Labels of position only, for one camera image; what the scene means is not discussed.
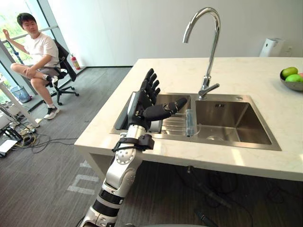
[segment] red fire extinguisher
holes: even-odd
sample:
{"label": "red fire extinguisher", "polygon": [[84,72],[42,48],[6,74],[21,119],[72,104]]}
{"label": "red fire extinguisher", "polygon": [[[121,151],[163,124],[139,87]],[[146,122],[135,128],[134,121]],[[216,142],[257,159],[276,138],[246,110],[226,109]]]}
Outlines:
{"label": "red fire extinguisher", "polygon": [[76,68],[76,70],[79,70],[80,66],[79,66],[79,64],[77,62],[76,57],[73,55],[73,53],[71,54],[71,61],[72,61],[73,65],[74,65],[74,67]]}

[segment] trash can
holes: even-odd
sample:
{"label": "trash can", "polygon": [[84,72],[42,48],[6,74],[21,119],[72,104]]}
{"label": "trash can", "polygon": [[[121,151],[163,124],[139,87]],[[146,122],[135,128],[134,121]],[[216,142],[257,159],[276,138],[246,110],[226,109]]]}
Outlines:
{"label": "trash can", "polygon": [[10,91],[22,103],[26,103],[32,99],[32,97],[28,95],[23,86],[13,87]]}

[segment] bowl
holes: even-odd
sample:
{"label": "bowl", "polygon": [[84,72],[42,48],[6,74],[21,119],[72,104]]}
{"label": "bowl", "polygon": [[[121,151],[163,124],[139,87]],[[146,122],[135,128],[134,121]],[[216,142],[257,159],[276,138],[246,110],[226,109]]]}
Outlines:
{"label": "bowl", "polygon": [[292,89],[292,90],[295,90],[295,91],[303,91],[303,82],[287,82],[287,81],[285,81],[285,78],[282,76],[282,71],[280,72],[280,80],[289,89]]}

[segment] equipment on floor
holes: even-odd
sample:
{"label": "equipment on floor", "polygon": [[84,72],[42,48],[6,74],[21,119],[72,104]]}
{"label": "equipment on floor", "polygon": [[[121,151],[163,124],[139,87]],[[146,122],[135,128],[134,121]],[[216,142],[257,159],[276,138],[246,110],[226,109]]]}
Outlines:
{"label": "equipment on floor", "polygon": [[0,157],[5,157],[11,148],[17,143],[15,140],[6,140],[0,145]]}

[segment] white t-shirt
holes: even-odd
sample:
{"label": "white t-shirt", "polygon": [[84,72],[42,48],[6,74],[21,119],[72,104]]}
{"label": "white t-shirt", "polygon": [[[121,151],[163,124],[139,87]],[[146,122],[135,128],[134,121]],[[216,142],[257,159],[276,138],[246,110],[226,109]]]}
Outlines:
{"label": "white t-shirt", "polygon": [[45,67],[60,67],[57,65],[59,62],[58,48],[48,35],[40,32],[40,35],[36,39],[32,39],[30,35],[27,35],[25,37],[24,48],[33,58],[33,64],[38,63],[44,54],[49,54],[52,56],[52,59],[45,64]]}

